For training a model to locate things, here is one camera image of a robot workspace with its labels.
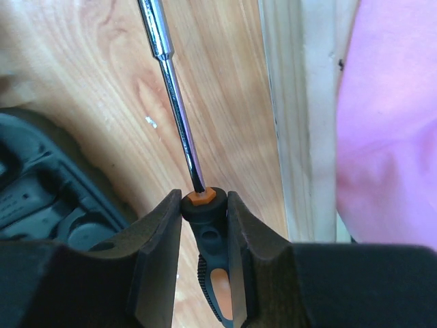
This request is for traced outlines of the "black plastic tool case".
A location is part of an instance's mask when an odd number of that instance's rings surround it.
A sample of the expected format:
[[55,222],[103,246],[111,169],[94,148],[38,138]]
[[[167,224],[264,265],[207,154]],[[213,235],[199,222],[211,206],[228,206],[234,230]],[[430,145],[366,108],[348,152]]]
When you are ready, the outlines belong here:
[[137,218],[67,131],[30,110],[1,110],[2,241],[88,251]]

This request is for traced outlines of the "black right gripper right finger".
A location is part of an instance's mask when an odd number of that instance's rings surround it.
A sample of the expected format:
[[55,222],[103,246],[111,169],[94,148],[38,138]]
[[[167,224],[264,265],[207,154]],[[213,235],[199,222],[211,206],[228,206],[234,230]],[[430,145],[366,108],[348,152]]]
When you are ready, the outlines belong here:
[[228,194],[235,327],[435,327],[436,252],[292,243]]

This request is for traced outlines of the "black orange screwdriver handle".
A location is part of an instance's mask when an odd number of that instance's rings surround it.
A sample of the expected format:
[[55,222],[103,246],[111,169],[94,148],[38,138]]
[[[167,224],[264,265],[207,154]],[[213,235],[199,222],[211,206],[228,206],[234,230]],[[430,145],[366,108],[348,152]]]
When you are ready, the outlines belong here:
[[203,179],[175,66],[173,43],[161,1],[139,1],[153,57],[163,76],[175,124],[191,176],[193,191],[181,203],[183,218],[194,234],[199,260],[197,279],[208,305],[224,327],[233,327],[229,283],[227,194]]

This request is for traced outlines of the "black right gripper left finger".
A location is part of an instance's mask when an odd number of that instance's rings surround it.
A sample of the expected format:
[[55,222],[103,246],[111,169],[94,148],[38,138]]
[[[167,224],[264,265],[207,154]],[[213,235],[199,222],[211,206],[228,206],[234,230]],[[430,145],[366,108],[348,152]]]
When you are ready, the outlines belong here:
[[2,327],[170,327],[180,190],[90,251],[54,241],[1,243]]

